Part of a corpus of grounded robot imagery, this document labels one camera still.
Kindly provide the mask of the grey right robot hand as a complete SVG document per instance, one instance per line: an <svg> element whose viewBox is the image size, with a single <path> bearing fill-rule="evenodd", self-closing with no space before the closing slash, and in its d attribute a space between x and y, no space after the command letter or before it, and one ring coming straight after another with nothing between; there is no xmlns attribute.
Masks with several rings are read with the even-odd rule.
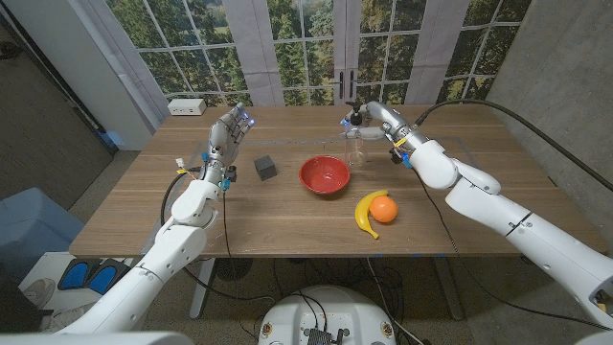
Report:
<svg viewBox="0 0 613 345"><path fill-rule="evenodd" d="M340 139L377 141L386 138L399 150L413 151L429 138L411 125L396 109L385 103L351 103L352 110L342 119Z"/></svg>

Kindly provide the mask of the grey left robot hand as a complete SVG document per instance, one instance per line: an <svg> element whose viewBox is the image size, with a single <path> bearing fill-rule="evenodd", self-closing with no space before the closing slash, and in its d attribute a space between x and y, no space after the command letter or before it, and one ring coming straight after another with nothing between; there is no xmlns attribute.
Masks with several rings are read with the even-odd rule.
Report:
<svg viewBox="0 0 613 345"><path fill-rule="evenodd" d="M210 128L207 160L198 178L218 185L238 156L238 147L255 121L238 103L222 115Z"/></svg>

